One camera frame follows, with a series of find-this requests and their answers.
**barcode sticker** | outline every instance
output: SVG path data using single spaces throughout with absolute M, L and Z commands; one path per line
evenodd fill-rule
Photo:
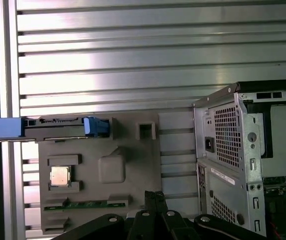
M 224 179 L 225 181 L 229 182 L 232 185 L 235 185 L 235 180 L 233 180 L 232 178 L 230 178 L 229 176 L 226 176 L 225 174 L 221 173 L 220 171 L 217 171 L 216 169 L 211 169 L 211 172 L 217 176 L 219 176 L 220 178 Z

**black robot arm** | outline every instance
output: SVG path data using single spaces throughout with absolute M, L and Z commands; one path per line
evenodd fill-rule
M 266 240 L 259 234 L 221 220 L 200 215 L 194 222 L 168 210 L 164 194 L 145 192 L 145 209 L 135 218 L 106 214 L 72 229 L 54 240 Z

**slotted metal wall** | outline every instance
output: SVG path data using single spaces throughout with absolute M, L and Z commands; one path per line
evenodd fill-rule
M 286 79 L 286 1 L 0 0 L 2 117 L 156 110 L 169 206 L 197 214 L 192 102 Z M 37 239 L 34 143 L 3 143 L 6 239 Z

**blue clip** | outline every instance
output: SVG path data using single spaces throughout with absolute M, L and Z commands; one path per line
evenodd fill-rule
M 99 134 L 109 134 L 109 123 L 96 117 L 83 118 L 85 135 L 97 138 Z
M 24 136 L 23 118 L 0 118 L 0 139 Z

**green circuit board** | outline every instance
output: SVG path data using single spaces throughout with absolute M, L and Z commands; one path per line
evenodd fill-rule
M 279 184 L 283 181 L 284 179 L 281 177 L 270 178 L 268 184 Z M 286 240 L 286 191 L 270 191 L 265 193 L 265 204 L 266 225 L 270 227 L 270 238 Z
M 103 208 L 122 208 L 125 207 L 125 203 L 110 203 L 108 204 L 107 201 L 84 201 L 84 202 L 68 202 L 63 206 L 50 206 L 45 207 L 45 211 L 52 211 L 52 210 L 70 210 L 70 209 L 103 209 Z

